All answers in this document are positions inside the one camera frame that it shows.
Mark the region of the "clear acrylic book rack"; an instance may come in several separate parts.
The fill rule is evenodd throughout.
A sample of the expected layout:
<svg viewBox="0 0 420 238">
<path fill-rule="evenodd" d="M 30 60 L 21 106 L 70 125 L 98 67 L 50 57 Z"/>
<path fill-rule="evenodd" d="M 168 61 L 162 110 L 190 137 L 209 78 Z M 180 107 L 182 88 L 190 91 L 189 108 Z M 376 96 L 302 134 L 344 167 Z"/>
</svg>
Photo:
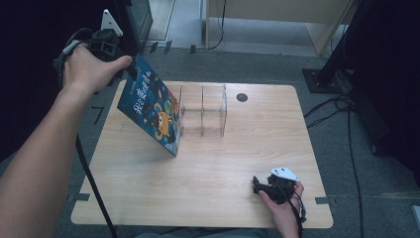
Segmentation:
<svg viewBox="0 0 420 238">
<path fill-rule="evenodd" d="M 183 137 L 222 138 L 227 120 L 226 85 L 171 84 L 180 108 Z"/>
</svg>

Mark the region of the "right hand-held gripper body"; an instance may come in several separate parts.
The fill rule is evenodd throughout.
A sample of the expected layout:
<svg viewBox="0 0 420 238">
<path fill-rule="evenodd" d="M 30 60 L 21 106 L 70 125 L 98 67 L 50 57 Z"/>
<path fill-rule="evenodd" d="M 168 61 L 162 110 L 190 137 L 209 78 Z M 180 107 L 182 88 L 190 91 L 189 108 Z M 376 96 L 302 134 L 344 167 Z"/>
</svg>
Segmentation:
<svg viewBox="0 0 420 238">
<path fill-rule="evenodd" d="M 280 167 L 270 170 L 267 181 L 270 188 L 270 199 L 281 204 L 294 194 L 295 184 L 300 181 L 300 178 L 288 167 Z"/>
</svg>

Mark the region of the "light wooden cabinet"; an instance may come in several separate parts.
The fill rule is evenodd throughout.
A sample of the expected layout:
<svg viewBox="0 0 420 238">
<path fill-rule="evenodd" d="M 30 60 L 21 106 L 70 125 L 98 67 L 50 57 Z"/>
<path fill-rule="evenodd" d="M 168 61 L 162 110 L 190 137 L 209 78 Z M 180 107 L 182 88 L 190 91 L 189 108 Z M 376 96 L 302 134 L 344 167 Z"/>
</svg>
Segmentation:
<svg viewBox="0 0 420 238">
<path fill-rule="evenodd" d="M 210 19 L 229 18 L 304 23 L 312 45 L 321 55 L 338 27 L 351 21 L 359 0 L 204 0 L 205 46 Z"/>
</svg>

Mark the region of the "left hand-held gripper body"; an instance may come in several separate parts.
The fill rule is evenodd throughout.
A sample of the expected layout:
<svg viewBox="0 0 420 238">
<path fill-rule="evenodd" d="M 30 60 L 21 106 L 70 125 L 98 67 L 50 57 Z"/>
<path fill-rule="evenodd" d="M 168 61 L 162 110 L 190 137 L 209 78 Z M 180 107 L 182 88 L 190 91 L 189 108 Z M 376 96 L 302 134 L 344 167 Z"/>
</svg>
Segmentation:
<svg viewBox="0 0 420 238">
<path fill-rule="evenodd" d="M 121 55 L 119 48 L 123 31 L 108 9 L 104 9 L 100 29 L 91 35 L 89 50 L 99 59 L 112 61 Z"/>
</svg>

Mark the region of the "white object at floor edge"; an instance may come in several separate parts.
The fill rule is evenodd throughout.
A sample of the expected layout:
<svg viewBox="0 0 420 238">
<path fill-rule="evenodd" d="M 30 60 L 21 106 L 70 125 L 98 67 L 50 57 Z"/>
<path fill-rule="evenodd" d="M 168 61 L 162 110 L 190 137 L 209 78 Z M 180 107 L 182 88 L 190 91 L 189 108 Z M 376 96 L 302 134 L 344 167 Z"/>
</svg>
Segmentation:
<svg viewBox="0 0 420 238">
<path fill-rule="evenodd" d="M 412 205 L 411 208 L 417 224 L 417 228 L 420 232 L 420 205 Z"/>
</svg>

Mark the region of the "person's left hand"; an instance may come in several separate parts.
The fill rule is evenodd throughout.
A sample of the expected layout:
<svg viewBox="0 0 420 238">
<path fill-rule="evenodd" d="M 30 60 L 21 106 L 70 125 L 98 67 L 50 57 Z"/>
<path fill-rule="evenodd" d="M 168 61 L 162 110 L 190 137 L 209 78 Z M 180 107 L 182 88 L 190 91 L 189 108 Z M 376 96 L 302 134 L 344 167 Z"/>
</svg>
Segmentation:
<svg viewBox="0 0 420 238">
<path fill-rule="evenodd" d="M 106 62 L 95 57 L 85 45 L 79 45 L 64 64 L 63 87 L 91 95 L 102 90 L 117 72 L 132 62 L 130 56 Z"/>
</svg>

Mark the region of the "blue children's picture book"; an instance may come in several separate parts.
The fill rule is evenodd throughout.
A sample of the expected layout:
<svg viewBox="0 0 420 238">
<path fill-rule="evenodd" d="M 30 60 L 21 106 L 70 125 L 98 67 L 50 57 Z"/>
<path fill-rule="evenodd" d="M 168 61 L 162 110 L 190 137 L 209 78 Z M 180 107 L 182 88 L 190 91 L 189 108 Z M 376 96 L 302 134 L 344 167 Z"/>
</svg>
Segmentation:
<svg viewBox="0 0 420 238">
<path fill-rule="evenodd" d="M 180 137 L 179 102 L 141 55 L 132 63 L 138 77 L 129 76 L 117 108 L 174 156 Z"/>
</svg>

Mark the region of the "person's right hand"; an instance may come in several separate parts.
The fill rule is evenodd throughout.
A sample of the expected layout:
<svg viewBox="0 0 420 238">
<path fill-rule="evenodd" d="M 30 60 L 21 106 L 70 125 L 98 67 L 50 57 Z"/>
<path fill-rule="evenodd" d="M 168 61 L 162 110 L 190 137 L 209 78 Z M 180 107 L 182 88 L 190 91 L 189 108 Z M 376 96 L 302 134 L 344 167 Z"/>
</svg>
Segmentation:
<svg viewBox="0 0 420 238">
<path fill-rule="evenodd" d="M 300 211 L 299 198 L 302 195 L 304 186 L 300 181 L 295 184 L 295 194 L 290 199 L 290 203 L 276 204 L 263 191 L 259 191 L 259 196 L 271 213 L 274 224 L 282 238 L 299 238 L 298 222 L 294 211 Z"/>
</svg>

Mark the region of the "person's grey clothing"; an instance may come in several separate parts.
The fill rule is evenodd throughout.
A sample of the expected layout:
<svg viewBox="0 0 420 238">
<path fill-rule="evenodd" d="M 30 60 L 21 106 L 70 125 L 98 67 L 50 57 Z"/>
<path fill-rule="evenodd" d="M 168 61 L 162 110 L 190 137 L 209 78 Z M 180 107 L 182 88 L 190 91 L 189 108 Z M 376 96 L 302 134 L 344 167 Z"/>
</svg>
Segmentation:
<svg viewBox="0 0 420 238">
<path fill-rule="evenodd" d="M 268 238 L 261 228 L 161 227 L 143 229 L 134 238 Z"/>
</svg>

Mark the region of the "black monitor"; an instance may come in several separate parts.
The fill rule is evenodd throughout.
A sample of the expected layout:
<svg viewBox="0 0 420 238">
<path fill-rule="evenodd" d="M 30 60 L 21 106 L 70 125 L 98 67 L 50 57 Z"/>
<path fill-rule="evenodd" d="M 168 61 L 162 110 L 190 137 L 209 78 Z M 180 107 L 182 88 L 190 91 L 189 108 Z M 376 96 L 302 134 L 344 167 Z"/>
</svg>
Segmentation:
<svg viewBox="0 0 420 238">
<path fill-rule="evenodd" d="M 150 0 L 114 0 L 120 27 L 123 31 L 125 50 L 131 56 L 141 54 L 153 24 Z"/>
</svg>

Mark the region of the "black stand with base plate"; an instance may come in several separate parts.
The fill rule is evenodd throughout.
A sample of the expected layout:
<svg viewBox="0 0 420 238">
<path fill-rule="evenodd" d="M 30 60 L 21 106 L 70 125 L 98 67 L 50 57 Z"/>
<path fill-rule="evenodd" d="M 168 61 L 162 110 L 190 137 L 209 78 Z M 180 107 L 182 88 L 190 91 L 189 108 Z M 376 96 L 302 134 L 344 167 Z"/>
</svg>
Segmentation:
<svg viewBox="0 0 420 238">
<path fill-rule="evenodd" d="M 302 69 L 306 84 L 311 93 L 339 94 L 342 92 L 342 86 L 339 83 L 337 71 L 339 69 L 344 69 L 346 65 L 356 61 L 355 58 L 350 55 L 347 46 L 373 2 L 374 0 L 358 0 L 356 11 L 350 21 L 347 31 L 343 34 L 331 56 L 321 69 Z"/>
</svg>

